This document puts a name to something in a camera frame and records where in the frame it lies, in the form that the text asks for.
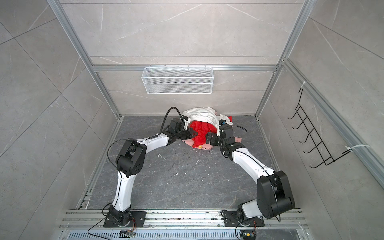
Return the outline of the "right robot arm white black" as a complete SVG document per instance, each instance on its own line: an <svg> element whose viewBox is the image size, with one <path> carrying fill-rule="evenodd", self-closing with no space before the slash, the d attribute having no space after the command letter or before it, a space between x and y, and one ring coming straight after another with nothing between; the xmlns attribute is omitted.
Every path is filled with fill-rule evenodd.
<svg viewBox="0 0 384 240"><path fill-rule="evenodd" d="M245 170L257 184L256 199L240 204L237 218L241 225L249 225L254 218L277 218L296 207L287 174L269 168L241 142L237 142L232 125L220 125L217 134L207 133L206 143L219 146L223 157L230 159Z"/></svg>

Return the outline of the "red cloth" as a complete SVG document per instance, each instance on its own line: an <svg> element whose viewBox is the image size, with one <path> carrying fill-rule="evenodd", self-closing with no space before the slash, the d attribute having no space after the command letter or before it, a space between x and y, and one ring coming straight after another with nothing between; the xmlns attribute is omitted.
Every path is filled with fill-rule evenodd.
<svg viewBox="0 0 384 240"><path fill-rule="evenodd" d="M198 147L206 143L207 133L217 133L218 131L218 129L216 129L213 125L198 121L191 122L190 127L198 133L198 135L192 139L194 141L194 147Z"/></svg>

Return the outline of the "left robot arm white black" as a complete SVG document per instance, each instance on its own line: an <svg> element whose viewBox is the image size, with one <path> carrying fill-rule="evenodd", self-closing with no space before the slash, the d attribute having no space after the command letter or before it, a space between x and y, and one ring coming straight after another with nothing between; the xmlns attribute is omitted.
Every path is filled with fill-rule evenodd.
<svg viewBox="0 0 384 240"><path fill-rule="evenodd" d="M125 227L133 221L131 195L136 176L144 166L147 153L166 147L177 139L189 140L197 135L193 128L186 126L183 119L174 118L154 136L138 140L125 139L116 158L118 184L115 198L108 208L107 219L119 227Z"/></svg>

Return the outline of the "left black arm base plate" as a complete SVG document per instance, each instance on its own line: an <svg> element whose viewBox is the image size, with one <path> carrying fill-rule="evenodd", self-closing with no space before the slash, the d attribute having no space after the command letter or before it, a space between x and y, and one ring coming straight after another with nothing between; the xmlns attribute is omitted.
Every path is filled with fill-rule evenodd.
<svg viewBox="0 0 384 240"><path fill-rule="evenodd" d="M135 224L136 227L142 228L146 219L147 212L145 211L133 211L130 212L129 220L126 221L126 224L120 224L116 219L112 217L111 214L107 214L104 221L104 228L132 228Z"/></svg>

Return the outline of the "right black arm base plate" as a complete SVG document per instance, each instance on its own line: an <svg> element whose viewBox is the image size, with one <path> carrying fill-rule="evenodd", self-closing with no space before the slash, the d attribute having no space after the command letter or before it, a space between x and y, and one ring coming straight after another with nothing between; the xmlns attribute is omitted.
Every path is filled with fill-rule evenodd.
<svg viewBox="0 0 384 240"><path fill-rule="evenodd" d="M237 225L243 227L264 227L264 219L262 216L256 216L253 218L248 218L240 210L228 211L222 210L221 216L225 221L226 227L236 227Z"/></svg>

